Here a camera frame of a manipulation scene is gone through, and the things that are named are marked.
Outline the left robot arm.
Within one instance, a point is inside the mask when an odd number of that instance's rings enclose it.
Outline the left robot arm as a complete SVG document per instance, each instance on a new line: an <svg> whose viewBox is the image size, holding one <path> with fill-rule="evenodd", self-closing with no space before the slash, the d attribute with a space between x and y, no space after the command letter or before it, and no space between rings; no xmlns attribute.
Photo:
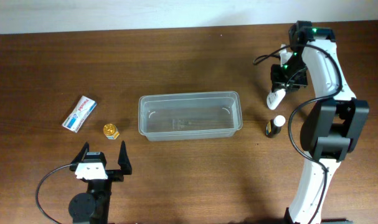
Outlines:
<svg viewBox="0 0 378 224"><path fill-rule="evenodd" d="M69 214L73 223L108 223L112 183L124 181L132 174L132 166L121 143L117 164L119 169L106 169L106 157L102 152L91 152L85 143L72 160L70 171L78 180L87 184L87 191L77 194L69 203Z"/></svg>

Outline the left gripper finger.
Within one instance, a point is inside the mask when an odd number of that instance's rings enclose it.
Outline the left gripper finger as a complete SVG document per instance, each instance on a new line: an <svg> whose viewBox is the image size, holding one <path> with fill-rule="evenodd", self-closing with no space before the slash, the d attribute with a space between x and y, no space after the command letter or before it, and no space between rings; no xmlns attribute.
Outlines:
<svg viewBox="0 0 378 224"><path fill-rule="evenodd" d="M121 142L118 165L120 166L120 170L122 171L123 175L132 174L132 166L127 154L126 143L124 141Z"/></svg>
<svg viewBox="0 0 378 224"><path fill-rule="evenodd" d="M80 152L75 156L75 158L72 160L71 164L78 164L83 160L85 157L86 153L89 151L89 143L86 142Z"/></svg>

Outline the dark bottle white cap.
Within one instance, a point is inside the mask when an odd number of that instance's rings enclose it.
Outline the dark bottle white cap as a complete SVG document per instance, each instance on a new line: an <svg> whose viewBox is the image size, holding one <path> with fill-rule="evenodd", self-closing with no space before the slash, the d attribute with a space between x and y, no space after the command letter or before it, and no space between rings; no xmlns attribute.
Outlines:
<svg viewBox="0 0 378 224"><path fill-rule="evenodd" d="M265 128L265 134L268 138L274 138L278 135L281 131L281 128L285 124L285 117L282 115L278 115L275 118L271 119Z"/></svg>

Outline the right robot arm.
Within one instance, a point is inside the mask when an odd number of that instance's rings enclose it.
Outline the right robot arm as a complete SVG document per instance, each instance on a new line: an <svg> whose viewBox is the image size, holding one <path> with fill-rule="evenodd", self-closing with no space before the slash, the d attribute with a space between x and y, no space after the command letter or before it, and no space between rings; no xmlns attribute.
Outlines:
<svg viewBox="0 0 378 224"><path fill-rule="evenodd" d="M271 66L272 89L267 104L274 110L285 94L312 82L315 98L300 104L290 117L308 104L313 108L300 131L295 150L305 163L300 184L284 223L321 223L321 209L335 171L351 153L369 114L369 105L349 88L337 56L330 28L297 21L289 31L289 45L272 54L280 59Z"/></svg>

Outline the white Panadol box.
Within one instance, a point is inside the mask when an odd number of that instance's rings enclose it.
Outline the white Panadol box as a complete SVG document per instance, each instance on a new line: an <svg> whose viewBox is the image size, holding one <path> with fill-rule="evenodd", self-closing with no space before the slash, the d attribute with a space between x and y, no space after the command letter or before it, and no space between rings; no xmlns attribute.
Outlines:
<svg viewBox="0 0 378 224"><path fill-rule="evenodd" d="M96 105L96 101L82 96L75 108L62 123L62 127L77 133Z"/></svg>

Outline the white dropper bottle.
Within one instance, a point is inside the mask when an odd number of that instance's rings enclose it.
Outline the white dropper bottle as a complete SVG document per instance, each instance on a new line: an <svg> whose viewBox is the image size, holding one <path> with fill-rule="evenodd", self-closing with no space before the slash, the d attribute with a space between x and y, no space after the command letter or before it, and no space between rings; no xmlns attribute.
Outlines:
<svg viewBox="0 0 378 224"><path fill-rule="evenodd" d="M275 110L277 106L281 103L286 95L285 89L279 89L269 92L267 96L267 106L270 110Z"/></svg>

